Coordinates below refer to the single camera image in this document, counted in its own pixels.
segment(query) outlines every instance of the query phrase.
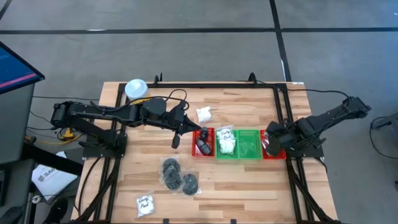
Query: wire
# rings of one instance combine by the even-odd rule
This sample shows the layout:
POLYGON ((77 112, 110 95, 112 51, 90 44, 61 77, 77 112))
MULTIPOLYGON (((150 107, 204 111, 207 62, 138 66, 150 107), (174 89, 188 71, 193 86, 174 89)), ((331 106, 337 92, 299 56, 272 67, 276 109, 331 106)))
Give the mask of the wire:
POLYGON ((175 90, 173 90, 173 91, 170 93, 170 95, 168 96, 168 98, 165 100, 166 102, 167 102, 167 100, 169 100, 169 98, 173 95, 173 93, 174 93, 175 91, 183 91, 183 92, 185 93, 184 100, 187 99, 187 96, 188 96, 187 91, 185 91, 185 90, 183 90, 183 89, 175 89, 175 90))
POLYGON ((382 155, 382 156, 384 156, 384 157, 387 157, 387 158, 390 158, 390 159, 398 159, 398 157, 387 156, 387 155, 381 153, 381 152, 377 149, 377 147, 374 145, 373 138, 372 138, 373 123, 374 123, 375 121, 377 121, 378 119, 382 119, 382 118, 386 118, 386 117, 374 118, 373 121, 371 122, 371 126, 370 126, 370 128, 369 128, 369 138, 371 139, 372 146, 373 146, 374 150, 376 150, 376 152, 379 153, 380 155, 382 155))
POLYGON ((76 209, 76 211, 77 211, 77 214, 80 216, 80 215, 81 215, 81 214, 80 214, 80 209, 76 206, 75 203, 73 203, 73 206, 75 207, 75 209, 76 209))
POLYGON ((56 130, 56 129, 58 129, 58 128, 56 128, 56 127, 52 127, 52 128, 32 128, 32 127, 26 127, 26 128, 33 129, 33 130, 36 130, 36 131, 47 131, 47 130, 56 130))
POLYGON ((48 141, 41 141, 41 140, 36 140, 36 141, 39 142, 39 143, 42 143, 42 144, 49 144, 49 145, 55 145, 55 146, 62 146, 62 145, 69 144, 69 143, 71 143, 71 142, 73 142, 73 141, 76 141, 76 140, 77 140, 78 138, 80 138, 81 136, 82 136, 82 134, 79 134, 78 136, 74 137, 73 139, 68 140, 68 141, 65 141, 65 142, 48 142, 48 141))
POLYGON ((99 101, 100 99, 87 99, 87 98, 78 98, 78 97, 52 97, 52 96, 33 96, 34 98, 43 98, 43 99, 74 99, 74 100, 92 100, 99 101))
POLYGON ((97 158, 97 159, 94 161, 93 165, 91 165, 90 169, 89 169, 88 172, 87 172, 87 175, 86 175, 86 177, 85 177, 85 180, 83 181, 83 185, 81 186, 80 195, 79 195, 79 203, 78 203, 78 208, 77 208, 78 211, 81 211, 81 199, 83 198, 83 191, 84 191, 84 189, 85 189, 86 182, 87 182, 87 180, 88 180, 88 176, 90 176, 91 171, 93 170, 95 164, 97 164, 97 162, 98 162, 100 159, 101 159, 101 158, 99 157, 99 158, 97 158))
POLYGON ((325 167, 326 173, 328 173, 328 167, 327 167, 326 164, 321 160, 321 158, 319 158, 319 157, 314 157, 314 159, 317 160, 318 162, 320 162, 320 163, 325 167))
MULTIPOLYGON (((74 191, 74 190, 77 190, 77 189, 71 189, 71 190, 65 190, 65 191, 63 191, 62 193, 65 193, 65 192, 70 192, 70 191, 74 191)), ((39 195, 39 197, 40 198, 44 198, 44 197, 46 197, 46 196, 57 196, 58 194, 52 194, 52 195, 39 195)), ((30 200, 28 200, 25 204, 23 204, 22 206, 21 206, 21 208, 23 208, 24 206, 26 206, 29 202, 31 202, 31 201, 33 201, 33 200, 36 200, 36 198, 32 198, 32 199, 30 199, 30 200)))
MULTIPOLYGON (((257 80, 257 82, 260 82, 260 83, 262 83, 262 84, 266 84, 266 83, 264 83, 263 81, 260 81, 260 80, 257 80)), ((314 91, 314 92, 317 92, 317 93, 339 93, 339 94, 342 94, 342 95, 344 95, 345 97, 349 98, 349 96, 348 96, 346 93, 344 93, 344 92, 342 92, 342 91, 338 91, 338 90, 314 90, 314 89, 298 89, 298 90, 291 90, 291 89, 289 89, 289 88, 286 88, 286 90, 288 90, 288 91, 314 91)))
POLYGON ((62 130, 63 130, 63 129, 61 129, 61 131, 59 131, 59 132, 57 133, 57 139, 60 140, 60 141, 64 141, 64 140, 65 140, 65 139, 62 139, 62 138, 60 137, 60 135, 62 136, 62 134, 61 134, 62 130))
POLYGON ((126 108, 126 107, 129 106, 131 103, 133 103, 133 102, 135 102, 135 101, 137 101, 137 100, 148 100, 148 99, 153 99, 153 98, 166 98, 166 99, 184 101, 184 102, 187 104, 187 108, 185 108, 184 110, 187 110, 187 109, 189 109, 189 107, 190 107, 189 103, 188 103, 186 100, 178 99, 178 98, 174 98, 174 97, 170 97, 170 96, 149 96, 149 97, 137 98, 137 99, 134 99, 134 100, 132 100, 132 101, 126 103, 126 104, 123 105, 123 106, 120 106, 120 107, 115 108, 115 109, 110 109, 110 110, 107 109, 107 108, 108 108, 107 106, 98 106, 98 105, 96 105, 96 104, 95 104, 94 102, 92 102, 92 101, 90 101, 90 104, 91 104, 92 106, 94 106, 97 110, 106 113, 106 112, 116 112, 116 111, 119 111, 119 110, 121 110, 121 109, 123 109, 123 108, 126 108))
POLYGON ((48 138, 57 139, 56 137, 48 136, 48 135, 45 135, 45 134, 39 134, 39 133, 36 133, 36 132, 34 132, 34 131, 32 131, 32 130, 29 130, 29 129, 26 129, 26 131, 32 132, 32 133, 34 133, 34 134, 36 134, 36 135, 38 135, 38 136, 43 136, 43 137, 48 137, 48 138))
POLYGON ((44 118, 44 117, 42 117, 42 116, 37 116, 37 115, 34 114, 32 111, 30 111, 30 113, 31 113, 33 116, 35 116, 36 118, 42 118, 42 119, 44 119, 46 122, 48 122, 48 123, 51 124, 51 122, 50 122, 49 120, 47 120, 46 118, 44 118))

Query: red tray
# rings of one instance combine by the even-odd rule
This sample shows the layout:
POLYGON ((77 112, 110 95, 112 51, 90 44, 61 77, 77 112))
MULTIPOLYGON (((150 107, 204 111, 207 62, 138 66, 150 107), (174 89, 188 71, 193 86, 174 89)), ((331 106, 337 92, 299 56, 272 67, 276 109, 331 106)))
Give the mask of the red tray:
POLYGON ((203 155, 199 149, 197 149, 197 137, 200 137, 200 131, 194 131, 192 134, 192 156, 195 157, 213 157, 214 156, 214 151, 215 151, 215 132, 214 128, 208 128, 209 130, 209 136, 205 140, 205 143, 207 143, 210 146, 211 149, 211 154, 209 156, 203 155))
MULTIPOLYGON (((266 130, 260 130, 261 142, 263 142, 267 138, 267 136, 264 135, 265 132, 266 130)), ((261 148, 262 148, 263 159, 286 159, 286 152, 284 150, 282 150, 277 156, 270 156, 266 153, 266 151, 264 150, 264 146, 262 146, 262 144, 261 148)))

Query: yellow cable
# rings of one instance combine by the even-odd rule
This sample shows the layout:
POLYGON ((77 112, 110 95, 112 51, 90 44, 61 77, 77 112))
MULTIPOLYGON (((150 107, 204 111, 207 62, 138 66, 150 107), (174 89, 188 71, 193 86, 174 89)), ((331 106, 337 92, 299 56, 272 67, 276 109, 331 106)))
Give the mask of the yellow cable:
POLYGON ((65 141, 65 142, 47 142, 47 141, 40 141, 40 140, 36 140, 39 143, 42 144, 50 144, 50 145, 57 145, 57 146, 62 146, 62 145, 66 145, 69 144, 73 141, 76 141, 76 139, 80 138, 82 136, 82 134, 79 134, 78 136, 74 137, 73 139, 69 140, 69 141, 65 141))

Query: green tray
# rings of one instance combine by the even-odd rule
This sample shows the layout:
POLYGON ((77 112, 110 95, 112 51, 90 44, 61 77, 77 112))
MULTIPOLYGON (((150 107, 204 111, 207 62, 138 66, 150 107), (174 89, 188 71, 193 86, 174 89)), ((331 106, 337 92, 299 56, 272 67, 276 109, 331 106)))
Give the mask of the green tray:
POLYGON ((262 159, 261 139, 259 130, 233 130, 236 138, 234 153, 232 155, 222 154, 220 144, 216 135, 216 158, 217 159, 262 159))

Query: white paper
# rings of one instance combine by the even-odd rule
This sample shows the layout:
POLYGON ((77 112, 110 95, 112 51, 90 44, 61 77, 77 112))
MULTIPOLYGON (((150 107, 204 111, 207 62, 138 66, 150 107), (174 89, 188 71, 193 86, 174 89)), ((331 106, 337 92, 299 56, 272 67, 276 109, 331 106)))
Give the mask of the white paper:
MULTIPOLYGON (((58 152, 57 156, 66 158, 65 153, 58 152)), ((32 173, 32 181, 46 200, 55 197, 61 190, 77 178, 76 175, 59 171, 52 167, 38 165, 32 173)))

